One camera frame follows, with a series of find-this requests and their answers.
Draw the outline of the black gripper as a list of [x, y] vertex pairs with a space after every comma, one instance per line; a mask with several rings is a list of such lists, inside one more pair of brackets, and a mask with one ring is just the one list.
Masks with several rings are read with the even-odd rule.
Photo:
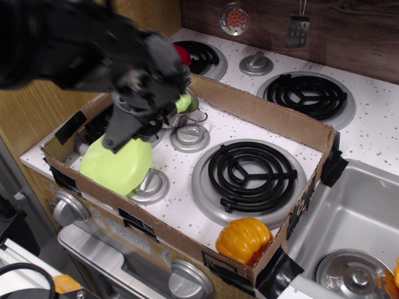
[[[190, 68], [181, 61], [175, 44], [163, 35], [150, 33], [143, 40], [144, 53], [121, 75], [112, 93], [113, 111], [103, 138], [103, 147], [113, 153], [133, 137], [158, 138], [162, 122], [174, 122], [176, 102], [190, 83]], [[138, 118], [149, 122], [143, 126]]]

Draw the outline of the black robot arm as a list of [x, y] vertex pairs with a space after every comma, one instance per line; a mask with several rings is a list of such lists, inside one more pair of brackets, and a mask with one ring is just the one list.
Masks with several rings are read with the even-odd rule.
[[190, 71], [169, 38], [138, 30], [110, 1], [2, 1], [1, 88], [33, 80], [111, 94], [103, 145], [117, 152], [175, 120]]

